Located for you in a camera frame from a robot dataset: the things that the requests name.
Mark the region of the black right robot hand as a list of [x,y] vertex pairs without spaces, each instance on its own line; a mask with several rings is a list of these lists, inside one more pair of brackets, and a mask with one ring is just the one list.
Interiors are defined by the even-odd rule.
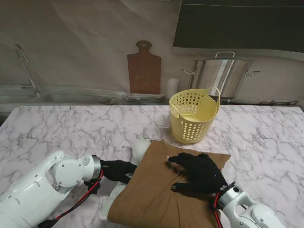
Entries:
[[178,172],[187,178],[186,183],[176,182],[171,186],[174,192],[213,194],[228,186],[220,169],[205,153],[192,155],[182,152],[168,157],[167,163],[181,166],[182,169]]

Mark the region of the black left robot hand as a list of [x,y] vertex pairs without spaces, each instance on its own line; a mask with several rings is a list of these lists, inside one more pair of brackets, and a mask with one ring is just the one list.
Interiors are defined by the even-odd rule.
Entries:
[[128,184],[131,179],[127,174],[134,174],[136,168],[137,165],[129,161],[102,161],[104,176],[110,181],[118,181],[124,184]]

